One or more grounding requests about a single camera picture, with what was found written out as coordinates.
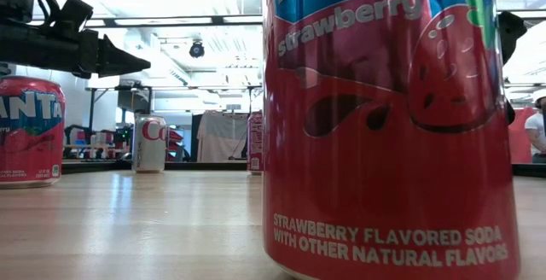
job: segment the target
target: can label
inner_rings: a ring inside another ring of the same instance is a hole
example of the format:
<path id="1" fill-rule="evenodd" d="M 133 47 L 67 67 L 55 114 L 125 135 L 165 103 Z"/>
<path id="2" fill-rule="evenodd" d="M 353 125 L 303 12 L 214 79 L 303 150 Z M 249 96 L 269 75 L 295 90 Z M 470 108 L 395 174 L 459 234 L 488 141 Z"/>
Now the can label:
<path id="1" fill-rule="evenodd" d="M 519 269 L 494 0 L 267 0 L 264 238 L 320 279 Z"/>
<path id="2" fill-rule="evenodd" d="M 248 119 L 247 170 L 250 172 L 264 170 L 263 120 L 261 112 L 252 113 Z"/>
<path id="3" fill-rule="evenodd" d="M 135 123 L 133 170 L 165 169 L 167 127 L 161 117 L 140 116 Z"/>
<path id="4" fill-rule="evenodd" d="M 9 90 L 3 88 L 0 85 L 0 183 L 60 177 L 65 108 L 62 92 L 58 87 L 56 92 L 28 90 L 20 81 L 12 83 Z"/>

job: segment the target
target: red soda can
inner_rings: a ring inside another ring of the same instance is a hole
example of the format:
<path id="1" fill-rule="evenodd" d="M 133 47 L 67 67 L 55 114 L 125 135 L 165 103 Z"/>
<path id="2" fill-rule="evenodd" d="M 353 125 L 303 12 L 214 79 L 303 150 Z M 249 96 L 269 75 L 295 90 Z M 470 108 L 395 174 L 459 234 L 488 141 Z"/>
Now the red soda can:
<path id="1" fill-rule="evenodd" d="M 298 278 L 515 280 L 495 0 L 266 0 L 264 246 Z"/>
<path id="2" fill-rule="evenodd" d="M 247 171 L 252 174 L 261 174 L 264 170 L 263 120 L 261 111 L 248 118 Z"/>
<path id="3" fill-rule="evenodd" d="M 0 77 L 0 188 L 61 178 L 65 96 L 43 79 Z"/>
<path id="4" fill-rule="evenodd" d="M 133 134 L 133 163 L 136 172 L 165 170 L 167 124 L 165 119 L 150 114 L 136 118 Z"/>

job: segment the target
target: table surface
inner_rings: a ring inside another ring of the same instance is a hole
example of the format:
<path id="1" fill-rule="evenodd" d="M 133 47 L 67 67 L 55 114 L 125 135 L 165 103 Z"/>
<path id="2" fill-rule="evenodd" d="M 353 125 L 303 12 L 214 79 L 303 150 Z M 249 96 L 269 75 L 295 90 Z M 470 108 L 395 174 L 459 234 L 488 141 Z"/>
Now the table surface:
<path id="1" fill-rule="evenodd" d="M 520 280 L 546 279 L 546 180 L 516 178 Z M 261 177 L 94 172 L 2 190 L 0 278 L 285 280 L 264 254 Z"/>

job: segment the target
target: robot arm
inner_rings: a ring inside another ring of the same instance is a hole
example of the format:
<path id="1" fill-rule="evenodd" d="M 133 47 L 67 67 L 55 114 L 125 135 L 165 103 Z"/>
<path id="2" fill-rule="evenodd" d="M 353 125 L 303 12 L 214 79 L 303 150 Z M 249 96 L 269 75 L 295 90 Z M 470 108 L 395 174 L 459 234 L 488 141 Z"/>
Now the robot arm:
<path id="1" fill-rule="evenodd" d="M 150 68 L 150 62 L 117 49 L 107 36 L 85 29 L 93 8 L 81 0 L 38 3 L 44 11 L 41 26 L 31 26 L 34 0 L 0 0 L 0 61 L 65 71 L 89 79 L 133 73 Z"/>

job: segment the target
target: ceiling light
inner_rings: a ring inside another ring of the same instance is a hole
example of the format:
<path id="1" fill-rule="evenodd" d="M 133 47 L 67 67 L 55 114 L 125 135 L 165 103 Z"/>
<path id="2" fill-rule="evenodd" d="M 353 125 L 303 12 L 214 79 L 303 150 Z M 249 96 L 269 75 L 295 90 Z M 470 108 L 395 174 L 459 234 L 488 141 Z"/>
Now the ceiling light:
<path id="1" fill-rule="evenodd" d="M 509 11 L 508 12 L 518 15 L 520 18 L 526 19 L 546 19 L 546 11 L 542 10 L 524 10 L 524 11 Z"/>
<path id="2" fill-rule="evenodd" d="M 261 15 L 249 15 L 249 16 L 225 16 L 224 23 L 238 24 L 238 23 L 261 23 L 263 17 Z"/>
<path id="3" fill-rule="evenodd" d="M 104 20 L 87 20 L 85 27 L 102 27 L 105 26 Z"/>
<path id="4" fill-rule="evenodd" d="M 212 24 L 210 17 L 173 18 L 173 19 L 124 19 L 114 20 L 120 26 L 158 26 L 180 24 Z"/>

